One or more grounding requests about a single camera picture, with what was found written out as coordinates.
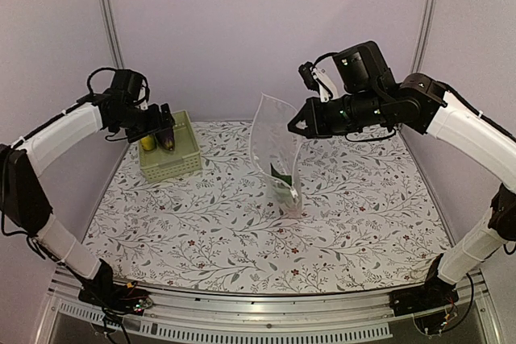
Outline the toy yellow corn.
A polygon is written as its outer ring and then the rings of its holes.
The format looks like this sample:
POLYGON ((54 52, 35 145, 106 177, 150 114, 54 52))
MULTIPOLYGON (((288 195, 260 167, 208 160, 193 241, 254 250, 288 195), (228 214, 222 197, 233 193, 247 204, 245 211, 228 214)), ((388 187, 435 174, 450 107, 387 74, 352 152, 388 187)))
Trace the toy yellow corn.
POLYGON ((154 151, 156 149, 156 138, 154 135, 147 135, 139 141, 144 151, 154 151))

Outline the toy eggplant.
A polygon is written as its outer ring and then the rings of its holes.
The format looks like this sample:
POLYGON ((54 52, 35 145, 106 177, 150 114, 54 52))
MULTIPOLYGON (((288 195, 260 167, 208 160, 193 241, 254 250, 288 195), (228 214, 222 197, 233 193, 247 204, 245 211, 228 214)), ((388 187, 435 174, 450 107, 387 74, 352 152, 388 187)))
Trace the toy eggplant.
POLYGON ((173 127, 163 129, 155 134, 157 143, 166 151, 175 150, 175 137, 173 127))

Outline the clear zip top bag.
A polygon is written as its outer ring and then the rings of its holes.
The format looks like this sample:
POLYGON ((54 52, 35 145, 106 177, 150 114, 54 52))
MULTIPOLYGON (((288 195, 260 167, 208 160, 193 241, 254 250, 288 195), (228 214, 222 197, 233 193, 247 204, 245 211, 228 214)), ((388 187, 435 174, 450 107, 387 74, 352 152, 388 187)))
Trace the clear zip top bag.
POLYGON ((270 164, 278 171, 292 175, 292 188, 298 191, 298 204, 302 205, 302 184, 298 169, 302 141, 287 129, 287 124, 297 112, 288 102, 263 94, 252 121, 249 139, 252 166, 265 182, 268 197, 284 215, 283 205, 273 192, 270 164))

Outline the toy small green cucumber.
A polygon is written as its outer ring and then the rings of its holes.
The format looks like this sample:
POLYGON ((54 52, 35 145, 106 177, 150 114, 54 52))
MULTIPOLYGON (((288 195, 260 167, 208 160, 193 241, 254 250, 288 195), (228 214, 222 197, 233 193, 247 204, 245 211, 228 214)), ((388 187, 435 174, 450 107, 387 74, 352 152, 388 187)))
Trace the toy small green cucumber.
POLYGON ((298 191, 292 187, 276 187, 273 189, 275 198, 282 205, 294 206, 298 203, 298 191))

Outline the toy carrot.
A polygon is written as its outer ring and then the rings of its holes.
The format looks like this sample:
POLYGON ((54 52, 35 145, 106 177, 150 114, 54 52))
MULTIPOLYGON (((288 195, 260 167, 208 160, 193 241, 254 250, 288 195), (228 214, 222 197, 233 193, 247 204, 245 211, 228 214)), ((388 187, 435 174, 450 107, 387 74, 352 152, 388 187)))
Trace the toy carrot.
POLYGON ((302 205, 292 204, 292 205, 283 205, 282 210, 285 215, 290 218, 298 218, 302 214, 302 205))

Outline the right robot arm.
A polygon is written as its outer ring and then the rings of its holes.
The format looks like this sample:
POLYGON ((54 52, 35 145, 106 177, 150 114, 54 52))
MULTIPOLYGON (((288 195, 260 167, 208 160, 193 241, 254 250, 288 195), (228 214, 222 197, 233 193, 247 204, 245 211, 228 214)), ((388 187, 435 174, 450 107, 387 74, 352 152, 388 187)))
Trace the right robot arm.
POLYGON ((403 124, 450 144, 501 181, 487 214, 450 250, 436 257, 423 284, 389 295, 396 314, 457 301, 456 284, 499 247, 515 240, 515 137, 472 107, 450 85, 422 73, 398 83, 373 41, 328 53, 343 81, 339 96, 314 62, 298 72, 310 97, 290 121, 290 132, 307 139, 360 133, 369 126, 393 131, 403 124))

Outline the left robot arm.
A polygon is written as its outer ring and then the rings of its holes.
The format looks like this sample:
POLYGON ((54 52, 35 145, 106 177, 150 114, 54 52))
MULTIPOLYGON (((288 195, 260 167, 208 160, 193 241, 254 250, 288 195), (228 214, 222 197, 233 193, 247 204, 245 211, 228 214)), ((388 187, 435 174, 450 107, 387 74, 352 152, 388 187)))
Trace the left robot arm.
POLYGON ((112 267, 96 257, 58 220, 40 183, 54 162, 82 140, 109 131, 114 140, 135 143, 148 135, 169 130, 174 124, 168 104, 150 103, 147 78, 130 69, 114 69, 110 86, 101 93, 92 89, 77 102, 11 145, 1 146, 2 220, 11 220, 33 251, 64 266, 82 285, 82 296, 103 308, 119 311, 140 307, 149 297, 114 282, 112 267))

